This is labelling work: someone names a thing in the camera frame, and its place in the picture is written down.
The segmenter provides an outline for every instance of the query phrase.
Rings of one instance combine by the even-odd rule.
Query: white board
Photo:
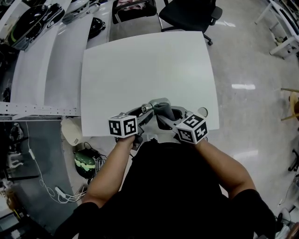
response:
[[[193,112],[207,108],[208,128],[219,128],[214,76],[201,32],[140,35],[85,50],[84,136],[109,135],[109,117],[164,97]]]

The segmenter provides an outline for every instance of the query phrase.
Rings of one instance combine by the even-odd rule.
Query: glossy floor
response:
[[[158,10],[163,0],[156,0]],[[283,60],[271,56],[276,45],[269,26],[271,14],[258,25],[254,20],[266,8],[266,0],[217,0],[223,9],[217,24],[206,34],[218,96],[220,129],[211,131],[209,141],[236,160],[251,174],[258,191],[277,214],[297,199],[295,187],[284,199],[294,177],[287,169],[298,149],[298,121],[280,121],[290,114],[289,93],[281,87],[299,89],[299,63],[295,56]],[[112,26],[111,40],[160,31],[157,16]]]

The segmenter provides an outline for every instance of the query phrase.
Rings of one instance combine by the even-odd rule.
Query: table leg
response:
[[[275,28],[278,24],[279,24],[279,22],[274,23],[274,24],[269,28],[270,31],[272,31],[272,29]]]
[[[266,9],[262,12],[262,14],[258,17],[258,19],[255,21],[255,24],[258,24],[258,22],[265,17],[266,13],[270,10],[272,7],[272,3],[269,3],[269,5],[266,7]]]
[[[288,44],[290,44],[292,41],[295,40],[295,37],[291,36],[288,40],[284,41],[283,43],[281,43],[279,46],[277,46],[276,48],[274,48],[272,51],[270,51],[270,55],[274,55],[276,52],[278,52],[279,50],[281,50],[282,48],[286,47]]]

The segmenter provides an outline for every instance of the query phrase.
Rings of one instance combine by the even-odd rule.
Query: black office chair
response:
[[[120,6],[117,6],[117,3],[118,0],[114,1],[112,6],[113,24],[117,24],[119,22],[128,21],[140,17],[150,17],[157,14],[155,0],[138,0]],[[132,9],[129,11],[123,11],[124,8],[134,6],[139,3],[144,3],[145,8],[142,10]]]
[[[201,31],[205,33],[209,26],[215,25],[222,15],[222,9],[215,5],[216,0],[164,0],[165,7],[159,17],[173,27],[161,31],[182,29],[185,31]],[[204,34],[208,45],[213,44],[211,38]]]

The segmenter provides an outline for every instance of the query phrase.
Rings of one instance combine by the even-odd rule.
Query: metal frame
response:
[[[0,121],[61,120],[65,116],[76,117],[81,113],[79,109],[0,102]]]
[[[10,145],[13,145],[13,144],[17,144],[17,143],[21,143],[25,140],[28,140],[29,137],[24,137],[20,140],[16,140],[16,141],[11,141],[10,142]],[[4,163],[4,165],[2,165],[2,171],[5,175],[5,178],[8,180],[8,181],[17,181],[17,180],[24,180],[24,179],[32,179],[32,178],[37,178],[39,177],[39,175],[33,175],[33,176],[22,176],[22,177],[10,177],[8,172],[7,172],[7,168],[6,168],[6,163]]]
[[[121,21],[119,15],[118,15],[118,12],[119,12],[119,11],[120,11],[120,10],[118,10],[118,11],[116,12],[116,14],[115,14],[115,18],[117,19],[118,24],[120,25],[121,30],[125,33],[125,30],[124,30],[124,28],[122,27],[122,24],[121,24],[122,21]],[[176,27],[163,28],[161,18],[159,17],[159,13],[157,12],[156,15],[158,16],[158,19],[159,19],[159,23],[160,23],[160,27],[161,27],[161,32],[164,32],[164,31],[171,31],[171,30],[177,30],[177,29],[179,29],[179,28],[176,28]]]
[[[272,37],[273,37],[274,42],[277,43],[277,41],[276,41],[276,39],[275,39],[275,36],[274,36],[274,34],[272,33],[272,30],[273,30],[277,25],[280,25],[280,26],[281,26],[281,28],[282,28],[282,30],[283,30],[285,36],[287,37],[287,40],[285,40],[283,43],[281,43],[280,45],[278,45],[276,48],[272,49],[272,50],[269,52],[270,55],[274,55],[274,54],[276,54],[278,51],[280,51],[282,48],[284,48],[284,47],[286,47],[286,46],[288,46],[288,45],[290,45],[290,46],[292,47],[292,45],[293,45],[295,42],[297,42],[296,38],[292,35],[292,33],[291,33],[291,32],[290,32],[290,34],[287,33],[286,29],[281,25],[281,23],[280,23],[279,20],[282,20],[282,21],[284,21],[284,20],[283,20],[283,18],[282,18],[277,12],[275,12],[275,11],[272,9],[272,7],[275,8],[275,7],[273,6],[273,4],[270,2],[270,3],[268,4],[268,6],[266,7],[266,9],[262,12],[262,14],[261,14],[261,15],[258,17],[258,19],[255,21],[255,24],[258,24],[259,21],[262,20],[262,19],[265,17],[265,15],[266,15],[267,12],[271,12],[271,13],[274,15],[274,17],[276,18],[276,22],[269,28],[270,31],[271,31],[271,35],[272,35]],[[286,59],[287,57],[289,57],[289,56],[291,56],[291,55],[293,55],[293,54],[295,54],[295,53],[297,53],[297,52],[299,52],[298,42],[297,42],[297,44],[296,44],[296,49],[294,49],[294,50],[293,50],[292,52],[290,52],[289,54],[283,56],[282,58],[283,58],[283,59]]]

